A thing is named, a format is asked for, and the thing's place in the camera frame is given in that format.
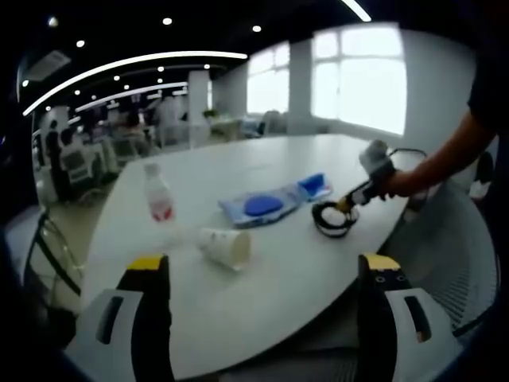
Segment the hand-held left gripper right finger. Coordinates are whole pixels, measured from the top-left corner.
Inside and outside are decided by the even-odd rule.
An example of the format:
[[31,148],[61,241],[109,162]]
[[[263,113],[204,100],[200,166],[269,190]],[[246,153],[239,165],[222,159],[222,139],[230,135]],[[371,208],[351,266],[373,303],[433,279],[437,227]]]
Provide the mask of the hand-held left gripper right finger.
[[445,310],[400,265],[359,256],[358,381],[434,381],[462,351]]

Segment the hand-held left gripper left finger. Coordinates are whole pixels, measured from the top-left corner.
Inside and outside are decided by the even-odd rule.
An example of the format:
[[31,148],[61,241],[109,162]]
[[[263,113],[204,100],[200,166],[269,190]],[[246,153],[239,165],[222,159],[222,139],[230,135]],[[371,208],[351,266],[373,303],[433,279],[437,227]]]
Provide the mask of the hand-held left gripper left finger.
[[136,259],[83,310],[65,350],[90,381],[172,381],[169,257]]

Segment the person's right hand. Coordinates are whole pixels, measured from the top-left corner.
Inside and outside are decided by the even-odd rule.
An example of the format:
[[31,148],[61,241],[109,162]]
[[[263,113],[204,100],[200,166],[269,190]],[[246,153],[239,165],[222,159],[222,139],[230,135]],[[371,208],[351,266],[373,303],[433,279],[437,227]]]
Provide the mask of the person's right hand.
[[411,172],[396,170],[383,184],[379,198],[408,197],[412,193]]

